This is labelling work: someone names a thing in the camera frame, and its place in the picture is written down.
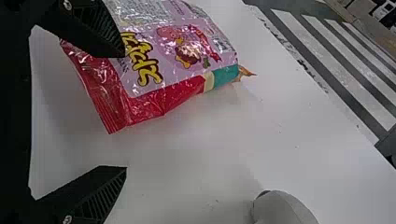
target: plastic packaging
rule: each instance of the plastic packaging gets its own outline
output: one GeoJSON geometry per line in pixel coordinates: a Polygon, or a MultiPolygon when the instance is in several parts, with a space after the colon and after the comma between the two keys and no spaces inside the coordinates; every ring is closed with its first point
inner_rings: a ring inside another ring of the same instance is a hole
{"type": "Polygon", "coordinates": [[[105,0],[126,47],[98,59],[61,41],[106,129],[163,116],[193,95],[240,80],[235,49],[198,7],[178,0],[105,0]]]}

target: gray stripe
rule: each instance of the gray stripe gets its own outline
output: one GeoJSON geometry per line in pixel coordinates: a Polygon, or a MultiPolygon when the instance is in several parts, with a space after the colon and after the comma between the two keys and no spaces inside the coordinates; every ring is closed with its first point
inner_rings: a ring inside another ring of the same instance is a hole
{"type": "Polygon", "coordinates": [[[285,24],[270,9],[263,11],[276,28],[290,41],[290,43],[312,64],[323,79],[332,87],[348,107],[364,122],[377,136],[385,136],[387,131],[381,124],[359,103],[352,94],[332,75],[332,73],[309,51],[306,46],[286,27],[285,24]]]}
{"type": "Polygon", "coordinates": [[[366,38],[363,34],[361,34],[352,24],[345,23],[346,30],[349,31],[350,34],[356,36],[363,46],[366,46],[368,50],[370,50],[384,65],[386,65],[390,71],[396,73],[396,62],[394,62],[384,51],[382,51],[379,47],[376,46],[372,41],[366,38]]]}
{"type": "Polygon", "coordinates": [[[355,127],[374,145],[378,142],[378,138],[372,131],[353,113],[347,104],[338,96],[338,94],[327,84],[327,82],[319,75],[317,70],[300,54],[300,52],[289,42],[289,40],[271,23],[271,21],[260,11],[258,7],[247,6],[247,8],[271,31],[276,39],[291,54],[291,56],[302,66],[305,72],[311,76],[318,85],[329,95],[330,100],[340,109],[347,118],[355,125],[355,127]]]}
{"type": "Polygon", "coordinates": [[[385,129],[393,126],[396,119],[375,99],[381,93],[329,41],[301,16],[294,18],[283,11],[276,11],[276,15],[385,129]]]}
{"type": "Polygon", "coordinates": [[[373,65],[375,65],[385,76],[387,76],[392,82],[396,83],[396,76],[390,71],[381,61],[374,56],[367,48],[359,43],[359,41],[353,38],[338,22],[327,21],[338,33],[340,33],[355,49],[361,52],[373,65]]]}
{"type": "Polygon", "coordinates": [[[374,98],[396,118],[396,92],[379,79],[356,55],[354,55],[329,29],[317,18],[304,16],[317,30],[311,34],[370,92],[374,98]]]}
{"type": "MultiPolygon", "coordinates": [[[[375,65],[373,65],[366,57],[364,57],[360,51],[356,50],[342,35],[340,35],[338,32],[336,32],[334,30],[334,28],[332,28],[332,26],[330,26],[330,24],[328,24],[327,22],[323,22],[323,25],[325,25],[329,30],[331,30],[356,56],[358,56],[358,58],[364,63],[366,64],[379,78],[381,78],[382,81],[384,81],[385,83],[387,83],[387,85],[393,89],[393,91],[396,92],[396,84],[393,83],[387,76],[385,76],[375,65]]],[[[352,35],[356,40],[359,41],[359,39],[357,39],[356,36],[354,36],[352,33],[349,33],[350,35],[352,35]]],[[[364,46],[366,49],[368,49],[368,47],[360,42],[360,44],[362,46],[364,46]]]]}

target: cartoon character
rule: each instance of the cartoon character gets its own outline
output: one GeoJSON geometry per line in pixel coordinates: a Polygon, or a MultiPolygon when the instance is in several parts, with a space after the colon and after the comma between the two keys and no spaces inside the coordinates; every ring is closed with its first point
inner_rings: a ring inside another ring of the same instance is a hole
{"type": "Polygon", "coordinates": [[[176,28],[174,26],[164,26],[158,28],[157,34],[165,40],[176,41],[178,44],[182,44],[185,39],[183,31],[180,28],[176,28]]]}
{"type": "Polygon", "coordinates": [[[183,64],[184,68],[189,69],[192,65],[200,62],[201,52],[198,48],[195,48],[192,45],[181,45],[175,47],[176,52],[176,61],[183,64]]]}

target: crosswalk stripe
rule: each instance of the crosswalk stripe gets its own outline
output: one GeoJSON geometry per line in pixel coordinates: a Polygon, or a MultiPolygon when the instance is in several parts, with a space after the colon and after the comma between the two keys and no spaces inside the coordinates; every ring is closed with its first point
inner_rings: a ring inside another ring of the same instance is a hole
{"type": "Polygon", "coordinates": [[[396,83],[396,76],[383,63],[381,63],[371,52],[362,46],[356,39],[352,37],[338,22],[326,20],[340,35],[342,35],[355,49],[357,49],[364,57],[366,57],[373,65],[375,65],[385,76],[393,83],[396,83]]]}
{"type": "Polygon", "coordinates": [[[359,131],[374,145],[378,142],[378,137],[363,123],[359,117],[353,113],[341,97],[332,87],[319,75],[318,71],[301,55],[301,53],[289,42],[289,40],[272,24],[272,22],[256,6],[247,6],[248,9],[263,22],[264,26],[279,40],[291,56],[302,65],[304,70],[319,84],[328,94],[330,100],[340,109],[346,117],[359,129],[359,131]]]}
{"type": "Polygon", "coordinates": [[[379,139],[387,134],[387,130],[367,111],[366,108],[347,90],[347,88],[338,81],[338,79],[323,65],[304,43],[282,22],[282,20],[271,9],[264,10],[264,14],[279,29],[290,43],[312,64],[320,76],[329,84],[334,92],[346,103],[347,109],[350,109],[369,130],[379,139]]]}
{"type": "Polygon", "coordinates": [[[304,18],[320,32],[364,77],[381,91],[393,104],[389,106],[390,112],[396,116],[396,92],[381,80],[367,65],[365,65],[347,46],[327,29],[317,18],[304,16],[304,18]]]}
{"type": "Polygon", "coordinates": [[[344,22],[344,25],[356,35],[364,44],[366,44],[370,49],[372,49],[376,54],[378,54],[382,59],[385,60],[390,66],[396,69],[396,62],[394,62],[383,50],[377,47],[373,42],[367,39],[361,32],[359,32],[352,24],[344,22]]]}
{"type": "Polygon", "coordinates": [[[332,72],[348,91],[389,130],[394,118],[289,12],[273,10],[303,44],[332,72]]]}

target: snack bag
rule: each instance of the snack bag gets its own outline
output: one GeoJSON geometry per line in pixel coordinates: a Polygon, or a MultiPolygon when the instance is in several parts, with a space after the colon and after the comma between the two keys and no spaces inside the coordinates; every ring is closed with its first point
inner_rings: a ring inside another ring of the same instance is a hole
{"type": "Polygon", "coordinates": [[[235,49],[200,8],[178,0],[104,2],[120,30],[125,58],[98,59],[65,41],[61,46],[109,133],[240,80],[235,49]]]}

